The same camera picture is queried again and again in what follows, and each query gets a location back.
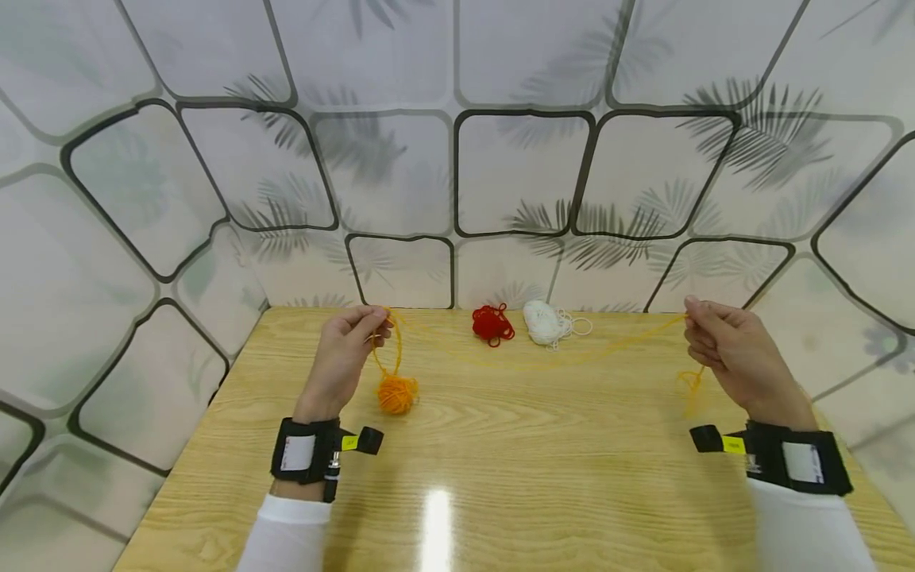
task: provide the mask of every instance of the patterned wall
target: patterned wall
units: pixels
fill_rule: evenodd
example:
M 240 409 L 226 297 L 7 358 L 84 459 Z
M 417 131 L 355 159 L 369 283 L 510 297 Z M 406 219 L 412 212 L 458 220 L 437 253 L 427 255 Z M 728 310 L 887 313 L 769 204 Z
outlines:
M 0 568 L 111 566 L 267 300 L 752 307 L 915 528 L 913 48 L 910 0 L 0 5 Z

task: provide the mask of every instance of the right hand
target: right hand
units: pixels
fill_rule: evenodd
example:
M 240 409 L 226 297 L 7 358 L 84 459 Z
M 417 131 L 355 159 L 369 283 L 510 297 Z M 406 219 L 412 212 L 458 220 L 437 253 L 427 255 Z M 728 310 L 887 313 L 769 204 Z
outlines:
M 817 431 L 810 401 L 762 320 L 746 310 L 686 297 L 687 352 L 760 423 Z

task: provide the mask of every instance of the yellow label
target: yellow label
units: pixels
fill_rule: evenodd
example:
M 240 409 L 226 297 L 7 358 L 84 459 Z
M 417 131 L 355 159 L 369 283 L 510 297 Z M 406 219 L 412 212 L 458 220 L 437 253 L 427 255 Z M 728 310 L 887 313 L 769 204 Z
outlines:
M 359 444 L 359 436 L 357 435 L 345 435 L 343 436 L 343 443 L 341 449 L 344 451 L 352 451 Z
M 721 440 L 725 445 L 726 453 L 735 453 L 737 455 L 747 454 L 747 450 L 743 445 L 743 439 L 740 437 L 729 437 L 727 435 L 723 435 L 721 436 Z

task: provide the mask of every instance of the wrist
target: wrist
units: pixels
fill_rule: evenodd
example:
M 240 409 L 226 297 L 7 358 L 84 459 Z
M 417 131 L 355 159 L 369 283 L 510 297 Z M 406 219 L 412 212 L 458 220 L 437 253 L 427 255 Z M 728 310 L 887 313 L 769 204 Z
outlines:
M 791 431 L 820 430 L 813 414 L 813 407 L 800 390 L 798 394 L 788 398 L 751 404 L 747 407 L 747 415 L 758 423 L 784 426 Z
M 296 402 L 296 408 L 292 414 L 292 420 L 296 423 L 306 425 L 318 421 L 329 421 L 340 416 L 340 408 L 327 400 L 316 399 L 309 395 L 302 394 Z

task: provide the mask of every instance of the white yarn bundle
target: white yarn bundle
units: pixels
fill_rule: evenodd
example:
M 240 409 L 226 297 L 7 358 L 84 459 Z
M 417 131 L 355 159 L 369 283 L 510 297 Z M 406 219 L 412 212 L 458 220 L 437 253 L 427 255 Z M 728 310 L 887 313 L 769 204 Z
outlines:
M 587 322 L 587 331 L 576 331 L 577 321 Z M 594 324 L 587 318 L 572 318 L 563 309 L 555 309 L 542 300 L 531 300 L 524 305 L 524 322 L 527 333 L 534 343 L 546 346 L 548 351 L 559 349 L 559 340 L 565 340 L 576 334 L 586 336 L 594 329 Z

